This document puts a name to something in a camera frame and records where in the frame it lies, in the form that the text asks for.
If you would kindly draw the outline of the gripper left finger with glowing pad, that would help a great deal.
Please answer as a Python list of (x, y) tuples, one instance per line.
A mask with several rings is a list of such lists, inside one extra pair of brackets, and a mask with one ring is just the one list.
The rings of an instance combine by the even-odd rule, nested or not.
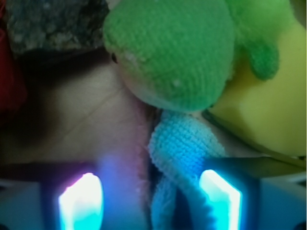
[(103, 216), (103, 185), (91, 163), (13, 163), (0, 168), (2, 230), (100, 230)]

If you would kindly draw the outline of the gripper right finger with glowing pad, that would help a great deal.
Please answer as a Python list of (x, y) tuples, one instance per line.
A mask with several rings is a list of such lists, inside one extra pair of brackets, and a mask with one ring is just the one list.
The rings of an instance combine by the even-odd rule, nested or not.
[(270, 157), (207, 160), (199, 185), (213, 230), (305, 230), (306, 165)]

